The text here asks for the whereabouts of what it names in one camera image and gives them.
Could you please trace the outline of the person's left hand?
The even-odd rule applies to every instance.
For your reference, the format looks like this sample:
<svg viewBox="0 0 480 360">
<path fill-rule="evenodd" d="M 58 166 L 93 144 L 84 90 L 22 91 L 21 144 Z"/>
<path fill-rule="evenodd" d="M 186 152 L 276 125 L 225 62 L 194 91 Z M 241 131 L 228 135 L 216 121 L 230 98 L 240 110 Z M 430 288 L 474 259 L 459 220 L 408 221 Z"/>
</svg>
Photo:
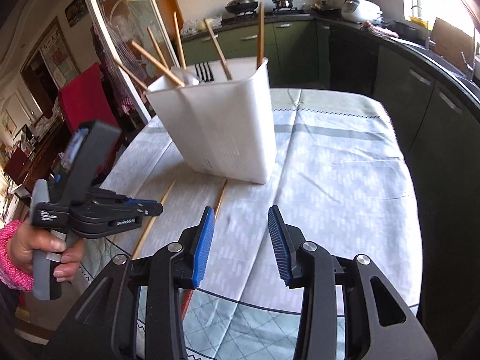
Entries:
<svg viewBox="0 0 480 360">
<path fill-rule="evenodd" d="M 61 254 L 60 264 L 55 267 L 53 277 L 58 282 L 73 281 L 85 253 L 85 242 L 79 238 L 67 247 L 64 241 L 47 230 L 34 228 L 28 220 L 25 220 L 7 242 L 7 255 L 17 268 L 31 274 L 35 250 Z"/>
</svg>

